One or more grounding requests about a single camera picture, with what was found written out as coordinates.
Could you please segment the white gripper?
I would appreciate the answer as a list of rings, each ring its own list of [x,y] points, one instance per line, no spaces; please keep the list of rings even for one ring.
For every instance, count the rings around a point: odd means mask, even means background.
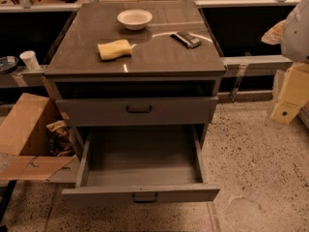
[[[262,36],[265,44],[281,43],[286,24],[281,20]],[[283,75],[283,82],[269,119],[277,124],[289,125],[299,110],[309,102],[309,64],[293,64]]]

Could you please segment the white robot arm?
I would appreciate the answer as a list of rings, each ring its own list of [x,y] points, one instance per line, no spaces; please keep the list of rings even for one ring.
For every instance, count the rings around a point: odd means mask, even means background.
[[[280,92],[267,113],[270,125],[289,125],[309,101],[309,0],[301,0],[262,36],[265,44],[280,44],[281,53],[294,63],[283,75]]]

